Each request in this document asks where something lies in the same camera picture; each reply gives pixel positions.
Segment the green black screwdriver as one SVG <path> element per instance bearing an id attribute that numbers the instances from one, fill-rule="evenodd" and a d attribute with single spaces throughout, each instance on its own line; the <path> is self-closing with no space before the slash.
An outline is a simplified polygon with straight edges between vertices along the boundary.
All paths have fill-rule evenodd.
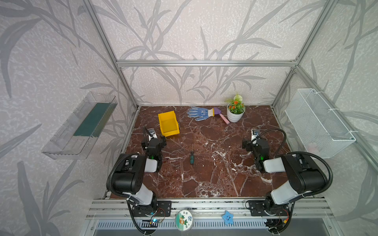
<path id="1" fill-rule="evenodd" d="M 194 165 L 194 161 L 195 161 L 195 152 L 194 152 L 194 145 L 192 144 L 191 154 L 190 154 L 190 164 Z"/>

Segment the yellow plastic bin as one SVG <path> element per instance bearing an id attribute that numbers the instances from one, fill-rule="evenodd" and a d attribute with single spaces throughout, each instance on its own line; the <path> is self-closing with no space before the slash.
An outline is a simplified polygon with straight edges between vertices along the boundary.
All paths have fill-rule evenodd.
<path id="1" fill-rule="evenodd" d="M 158 120 L 163 136 L 169 137 L 180 133 L 179 124 L 174 111 L 158 114 Z"/>

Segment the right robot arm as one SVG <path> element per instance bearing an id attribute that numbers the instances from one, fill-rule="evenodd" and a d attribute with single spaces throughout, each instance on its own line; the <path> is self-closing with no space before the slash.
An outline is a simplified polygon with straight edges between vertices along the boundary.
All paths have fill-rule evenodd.
<path id="1" fill-rule="evenodd" d="M 252 216 L 290 214 L 289 205 L 305 197 L 325 192 L 333 183 L 333 172 L 321 157 L 294 151 L 270 159 L 269 144 L 264 139 L 243 139 L 242 148 L 252 152 L 257 170 L 262 173 L 286 173 L 287 181 L 267 193 L 264 200 L 248 200 Z"/>

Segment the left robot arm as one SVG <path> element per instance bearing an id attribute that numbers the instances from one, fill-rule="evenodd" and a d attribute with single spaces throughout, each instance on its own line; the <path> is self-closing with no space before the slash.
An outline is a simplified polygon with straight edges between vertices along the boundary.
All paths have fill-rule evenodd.
<path id="1" fill-rule="evenodd" d="M 111 170 L 106 187 L 112 194 L 123 197 L 131 206 L 134 217 L 171 215 L 171 201 L 159 201 L 155 192 L 143 183 L 145 173 L 158 173 L 163 164 L 163 136 L 143 142 L 143 154 L 121 154 Z"/>

